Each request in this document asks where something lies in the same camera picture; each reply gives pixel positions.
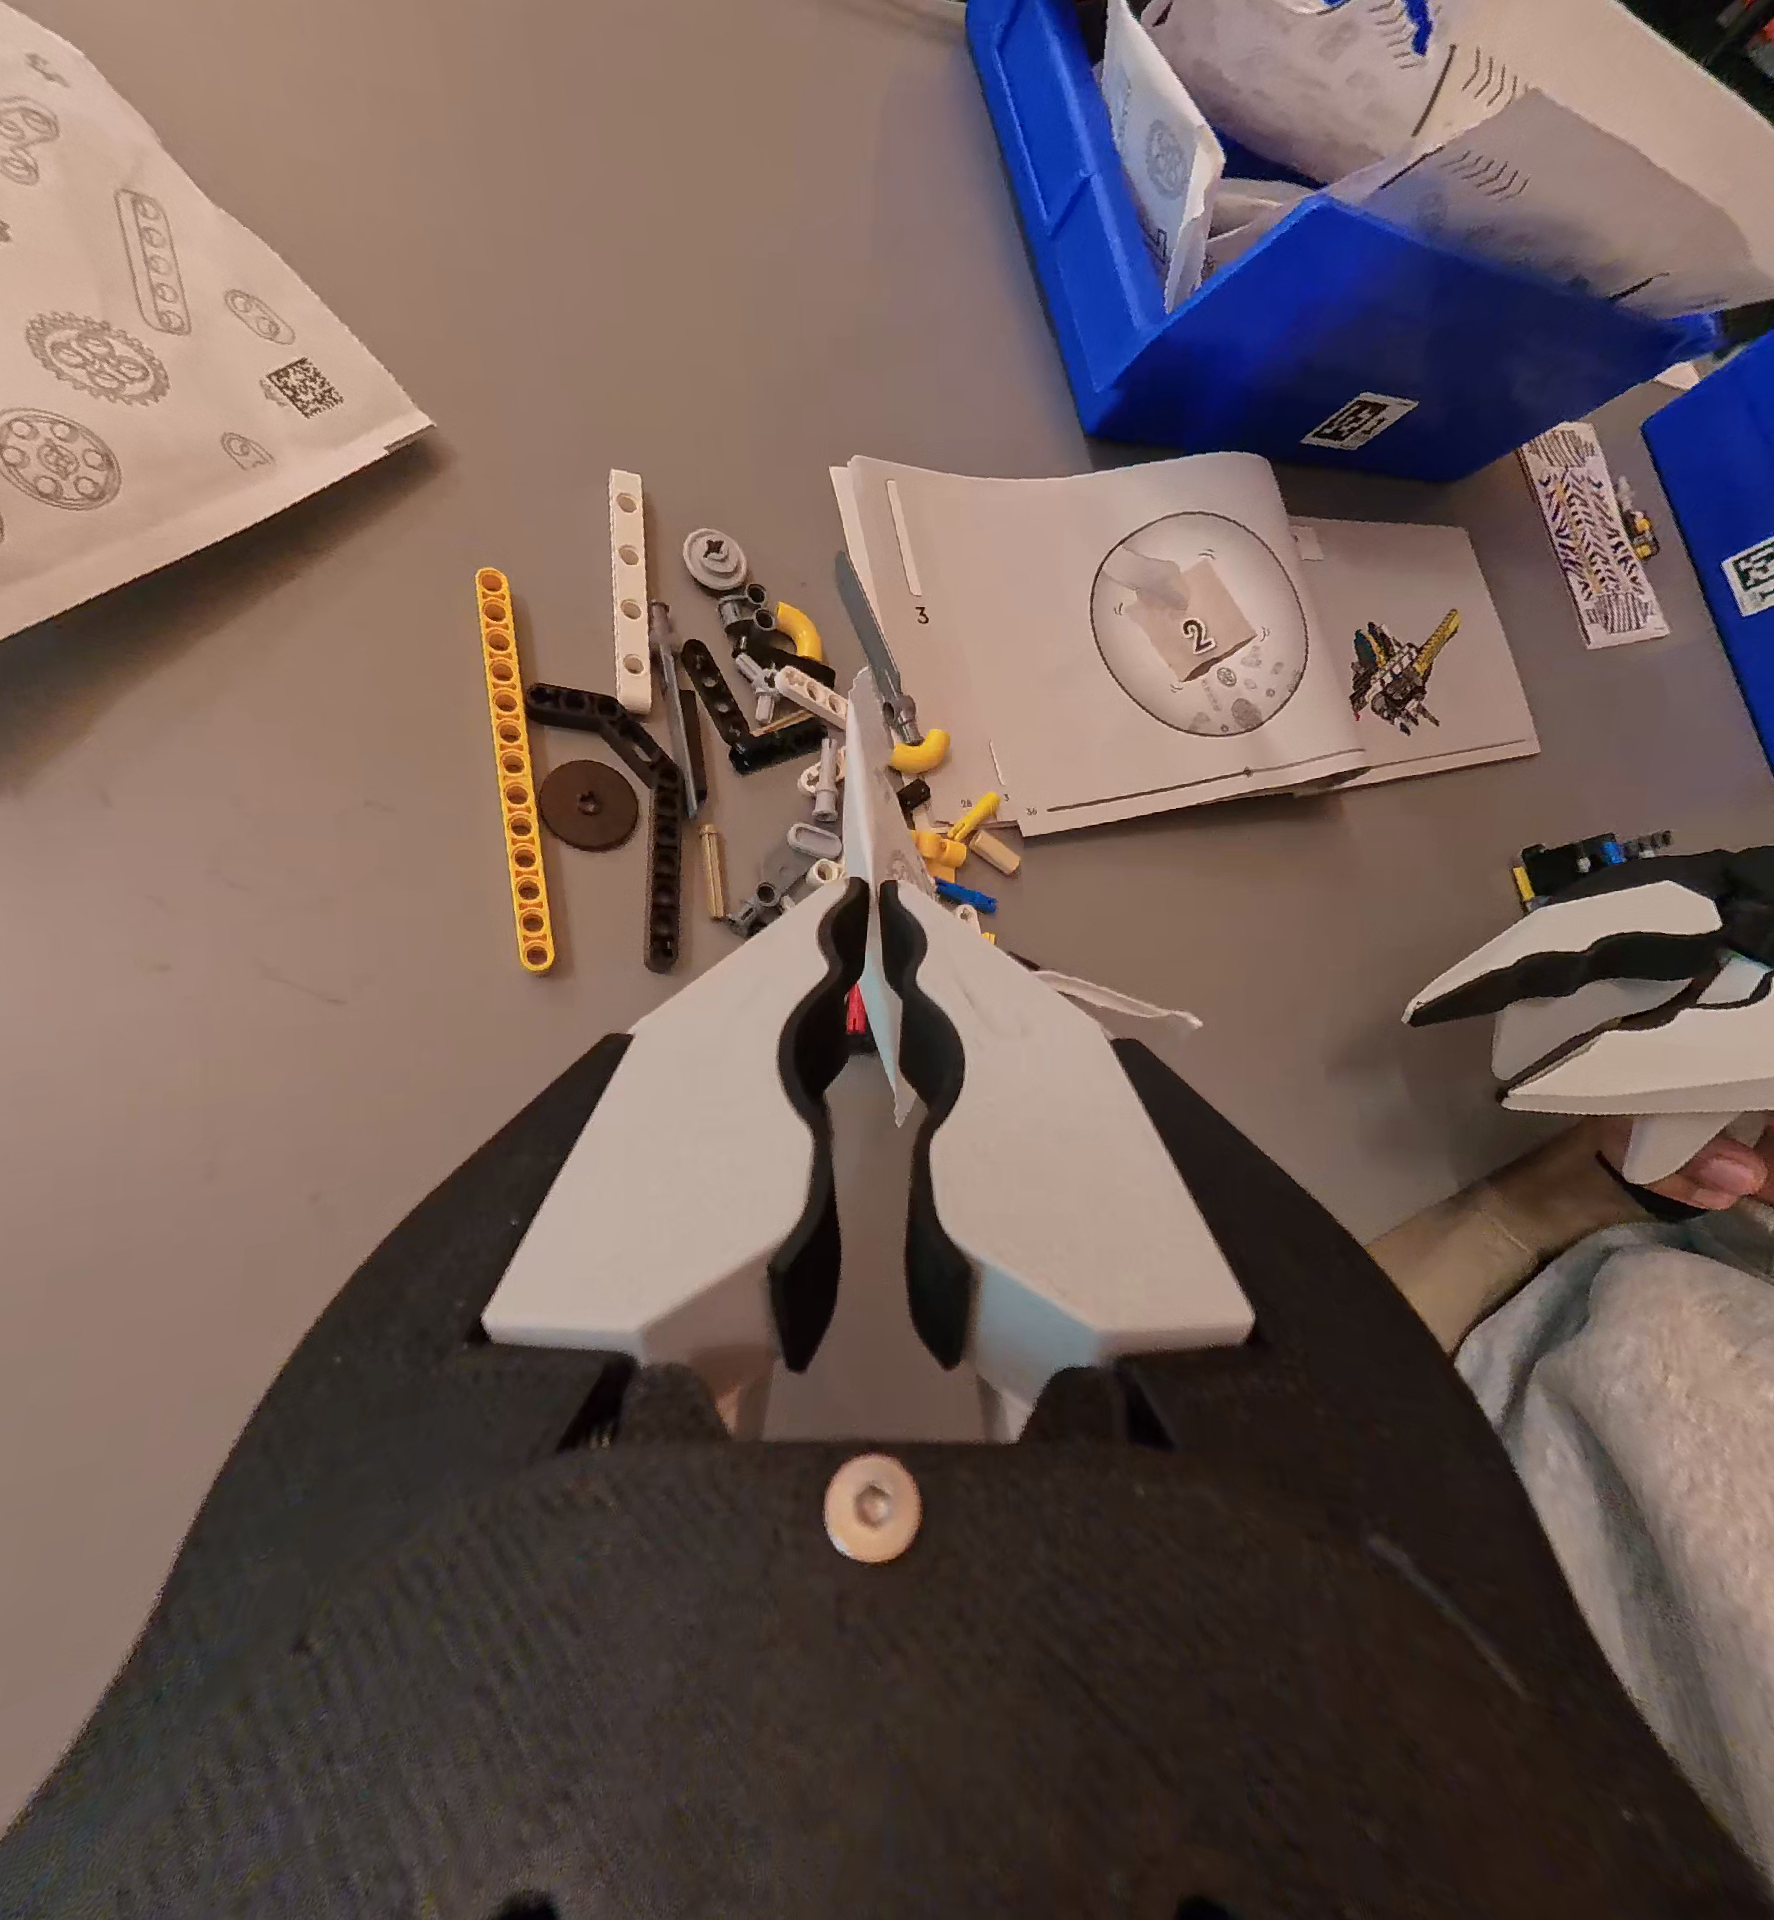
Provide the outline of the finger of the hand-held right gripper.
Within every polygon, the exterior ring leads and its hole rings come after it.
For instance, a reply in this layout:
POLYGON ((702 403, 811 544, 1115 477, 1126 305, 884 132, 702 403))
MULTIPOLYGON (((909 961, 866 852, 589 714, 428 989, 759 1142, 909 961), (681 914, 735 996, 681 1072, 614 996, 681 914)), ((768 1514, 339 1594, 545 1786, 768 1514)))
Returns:
POLYGON ((1433 1027, 1540 1010, 1599 1029, 1661 1014, 1727 964, 1716 900, 1640 882, 1539 907, 1414 993, 1402 1022, 1433 1027))
POLYGON ((1774 969, 1728 956, 1696 996, 1574 1043, 1497 1102, 1557 1117, 1774 1114, 1774 969))

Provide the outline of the pile of lego pieces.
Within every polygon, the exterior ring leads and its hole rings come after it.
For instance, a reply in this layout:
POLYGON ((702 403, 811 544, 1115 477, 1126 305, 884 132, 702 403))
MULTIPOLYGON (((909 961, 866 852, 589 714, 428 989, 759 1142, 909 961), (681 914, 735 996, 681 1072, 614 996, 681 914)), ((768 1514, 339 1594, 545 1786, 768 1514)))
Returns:
POLYGON ((726 532, 685 535, 689 579, 720 614, 730 658, 683 636, 653 593, 649 497, 640 472, 611 468, 605 482, 611 590, 608 692, 552 686, 523 673, 514 589, 499 567, 474 574, 474 608, 491 716, 492 790, 509 877, 514 964, 530 977, 560 960, 544 839, 580 851, 624 847, 643 832, 643 965, 671 974, 683 956, 683 856, 696 837, 707 918, 747 937, 809 889, 835 887, 841 835, 847 700, 811 618, 773 599, 726 532), (803 763, 806 816, 765 856, 742 901, 727 900, 721 839, 707 817, 700 720, 727 751, 730 771, 751 777, 803 763))

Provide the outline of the person's grey hoodie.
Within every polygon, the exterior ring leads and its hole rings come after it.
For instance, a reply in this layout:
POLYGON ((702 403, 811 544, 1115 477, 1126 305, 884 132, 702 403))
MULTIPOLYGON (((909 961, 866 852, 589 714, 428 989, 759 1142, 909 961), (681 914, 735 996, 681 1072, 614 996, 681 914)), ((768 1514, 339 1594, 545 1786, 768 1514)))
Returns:
POLYGON ((1619 1683, 1774 1895, 1774 1212, 1587 1236, 1455 1365, 1619 1683))

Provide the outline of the partly built lego model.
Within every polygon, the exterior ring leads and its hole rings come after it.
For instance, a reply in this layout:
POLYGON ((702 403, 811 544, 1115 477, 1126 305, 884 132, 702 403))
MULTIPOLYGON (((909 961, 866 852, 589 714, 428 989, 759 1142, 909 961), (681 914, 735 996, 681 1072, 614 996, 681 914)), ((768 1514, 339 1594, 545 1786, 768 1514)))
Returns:
POLYGON ((1664 829, 1637 837, 1592 835, 1561 845, 1531 845, 1512 863, 1520 907, 1531 914, 1578 882, 1672 851, 1673 832, 1664 829))

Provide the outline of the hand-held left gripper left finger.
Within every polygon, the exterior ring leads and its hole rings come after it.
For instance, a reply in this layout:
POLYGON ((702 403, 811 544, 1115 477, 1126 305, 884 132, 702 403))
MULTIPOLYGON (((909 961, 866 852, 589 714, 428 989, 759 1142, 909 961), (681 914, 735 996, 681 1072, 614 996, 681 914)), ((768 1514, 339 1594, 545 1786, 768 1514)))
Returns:
POLYGON ((803 907, 621 1035, 483 1315, 488 1340, 692 1373, 765 1435, 840 1291, 827 1092, 869 946, 863 879, 803 907))

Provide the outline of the printed sticker sheet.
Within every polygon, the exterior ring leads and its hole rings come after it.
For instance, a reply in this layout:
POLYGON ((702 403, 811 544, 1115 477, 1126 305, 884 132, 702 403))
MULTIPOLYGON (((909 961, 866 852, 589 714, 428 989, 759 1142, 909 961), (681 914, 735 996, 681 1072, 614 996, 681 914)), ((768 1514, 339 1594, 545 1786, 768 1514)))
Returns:
POLYGON ((1587 422, 1560 422, 1519 450, 1579 636, 1592 650, 1670 639, 1645 560, 1587 422))

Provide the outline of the open instruction booklet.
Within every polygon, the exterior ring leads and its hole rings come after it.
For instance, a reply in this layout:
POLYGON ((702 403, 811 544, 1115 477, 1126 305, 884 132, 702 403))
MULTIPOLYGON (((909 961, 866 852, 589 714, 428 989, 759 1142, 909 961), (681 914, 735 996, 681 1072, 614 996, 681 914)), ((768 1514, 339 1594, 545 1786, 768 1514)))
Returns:
POLYGON ((1456 526, 1290 515, 1246 455, 829 480, 915 732, 949 735, 933 823, 996 793, 1035 837, 1540 751, 1456 526))

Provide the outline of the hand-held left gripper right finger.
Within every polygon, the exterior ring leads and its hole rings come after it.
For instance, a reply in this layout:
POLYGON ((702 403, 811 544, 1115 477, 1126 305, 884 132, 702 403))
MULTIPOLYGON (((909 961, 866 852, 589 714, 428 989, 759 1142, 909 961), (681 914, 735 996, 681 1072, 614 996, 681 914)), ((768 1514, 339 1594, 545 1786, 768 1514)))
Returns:
POLYGON ((1255 1308, 1110 1032, 917 889, 880 883, 875 926, 875 1039, 919 1114, 908 1308, 984 1434, 1059 1373, 1244 1344, 1255 1308))

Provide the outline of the large printed paper bag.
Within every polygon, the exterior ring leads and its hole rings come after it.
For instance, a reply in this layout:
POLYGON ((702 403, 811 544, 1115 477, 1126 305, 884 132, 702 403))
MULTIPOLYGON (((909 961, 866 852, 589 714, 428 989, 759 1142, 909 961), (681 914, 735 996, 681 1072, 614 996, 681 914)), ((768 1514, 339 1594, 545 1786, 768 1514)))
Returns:
POLYGON ((0 640, 428 428, 76 47, 0 4, 0 640))

